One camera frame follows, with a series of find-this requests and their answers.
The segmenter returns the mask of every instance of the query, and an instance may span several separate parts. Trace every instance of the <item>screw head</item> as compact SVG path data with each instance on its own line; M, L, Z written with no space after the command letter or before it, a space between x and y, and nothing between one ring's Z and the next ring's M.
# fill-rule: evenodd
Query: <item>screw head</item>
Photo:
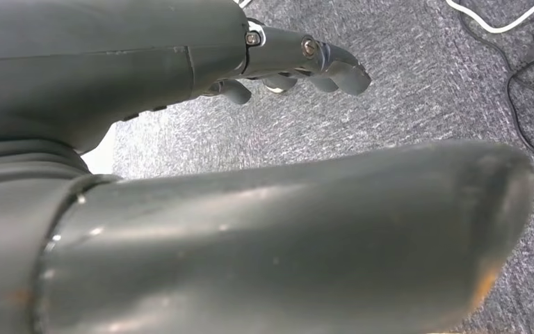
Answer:
M316 54L316 49L318 49L318 45L316 45L316 42L311 38L305 38L302 41L302 51L304 52L304 56L307 58L314 57L314 54Z
M256 31L249 31L245 36L247 45L259 45L261 44L261 36Z

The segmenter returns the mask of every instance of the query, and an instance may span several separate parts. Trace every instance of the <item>wire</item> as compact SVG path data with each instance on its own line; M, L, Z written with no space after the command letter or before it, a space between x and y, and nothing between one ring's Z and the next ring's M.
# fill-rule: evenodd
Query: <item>wire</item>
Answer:
M470 16L474 21L476 21L484 30L488 31L489 33L505 33L516 26L520 25L523 21L527 19L527 17L530 17L534 13L534 6L531 7L531 9L527 10L525 14L521 15L518 19L511 22L510 24L507 24L506 26L502 26L500 28L494 28L493 26L490 26L486 21L480 17L480 15L476 14L471 9L464 7L458 3L453 2L453 0L446 0L447 4L452 7L455 10L459 10L461 13L464 13L465 15Z
M465 22L463 13L460 12L460 14L458 15L458 18L460 20L460 24L462 25L462 28L466 31L466 33L468 33L468 35L470 35L474 40L477 40L480 43L484 44L485 46L489 47L490 49L493 49L494 51L496 51L499 54L499 56L503 59L503 62L505 63L507 71L512 72L513 68L510 64L510 61L508 60L508 57L504 53L504 51L498 45L494 44L493 42L490 42L489 40L485 40L484 38L474 33L470 29L470 27L467 25L467 23ZM518 77L514 77L513 79L521 87L532 90L534 92L534 86L530 85L529 83L526 83L525 81L519 79Z
M248 6L252 0L238 0L240 2L238 2L238 5L241 7L241 8L245 8L246 6Z
M525 136L525 133L523 132L523 129L521 128L521 125L519 124L519 115L517 113L517 109L515 108L515 105L512 103L512 99L511 99L511 96L510 96L510 82L511 80L515 80L519 85L529 89L529 90L532 90L534 91L534 86L516 78L517 74L519 74L521 72L521 70L525 70L527 68L527 66L525 66L524 68L522 69L519 69L519 70L513 70L512 66L510 65L510 61L508 60L506 54L504 53L504 51L496 44L494 44L493 42L490 42L482 37L480 37L478 34L474 33L470 27L467 25L467 23L465 22L465 19L464 19L464 15L463 13L460 13L459 14L459 20L460 20L460 23L462 25L462 28L466 31L466 33L468 33L474 40L477 40L479 41L480 43L486 45L487 47L489 47L490 49L493 49L494 51L496 51L500 57L503 59L504 63L505 63L505 66L507 68L507 70L509 71L509 75L506 79L506 82L505 82L505 96L506 96L506 100L507 100L507 105L510 109L510 115L511 115L511 118L512 118L512 123L515 127L515 131L517 133L517 135L519 136L519 139L521 139L521 142L523 143L523 145L525 145L533 154L534 154L534 145L527 139L527 137Z
M519 136L519 139L521 139L521 142L525 147L527 147L533 154L534 154L534 145L529 141L525 133L523 132L523 129L521 128L521 125L519 124L519 114L517 113L517 108L515 108L515 105L512 103L512 99L510 97L510 82L515 75L517 75L519 71L511 72L507 80L505 82L505 94L506 94L506 102L508 104L508 107L510 109L510 115L512 118L512 124L515 126L515 131L517 135Z

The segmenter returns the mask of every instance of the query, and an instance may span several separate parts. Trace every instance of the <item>robotic hand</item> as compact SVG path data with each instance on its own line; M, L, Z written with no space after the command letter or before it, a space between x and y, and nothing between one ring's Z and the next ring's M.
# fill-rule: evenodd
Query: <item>robotic hand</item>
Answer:
M297 78L352 95L370 82L349 52L248 19L232 0L0 0L0 140L86 152L139 111L200 95L244 103L236 79L281 91Z
M262 79L274 93L307 78L315 87L331 93L337 89L351 95L363 93L371 79L359 61L346 50L319 42L310 35L264 26L249 20L245 41L248 59L238 78ZM237 104L250 99L250 92L234 80L219 81L207 95L226 95Z

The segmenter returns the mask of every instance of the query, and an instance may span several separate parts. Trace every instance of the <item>carpet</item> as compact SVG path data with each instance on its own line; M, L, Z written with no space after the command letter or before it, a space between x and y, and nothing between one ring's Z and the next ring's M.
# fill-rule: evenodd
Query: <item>carpet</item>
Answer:
M533 4L475 0L472 8L503 26ZM503 97L503 62L465 34L442 0L256 0L245 11L351 50L371 75L371 87L351 97L302 82L274 95L251 83L254 97L245 106L202 97L142 113L117 125L115 173L142 178L235 170L448 138L521 147ZM531 31L534 16L488 38L518 64ZM534 83L534 66L521 77ZM534 93L513 84L512 94L534 142ZM454 330L534 333L534 213L492 293Z

